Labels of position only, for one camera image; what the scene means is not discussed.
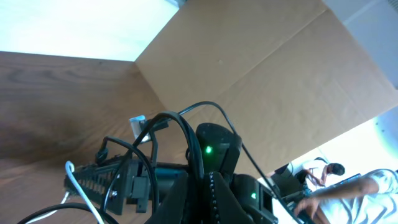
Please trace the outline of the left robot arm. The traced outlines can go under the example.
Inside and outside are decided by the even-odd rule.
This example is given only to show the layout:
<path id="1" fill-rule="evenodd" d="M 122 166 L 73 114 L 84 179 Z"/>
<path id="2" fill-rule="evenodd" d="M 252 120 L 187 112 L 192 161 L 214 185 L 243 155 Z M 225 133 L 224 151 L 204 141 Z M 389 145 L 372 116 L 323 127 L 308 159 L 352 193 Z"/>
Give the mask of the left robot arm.
<path id="1" fill-rule="evenodd" d="M 278 223 L 271 191 L 234 171 L 241 137 L 214 123 L 198 125 L 195 134 L 204 166 L 202 185 L 192 164 L 158 163 L 160 205 L 148 223 Z"/>

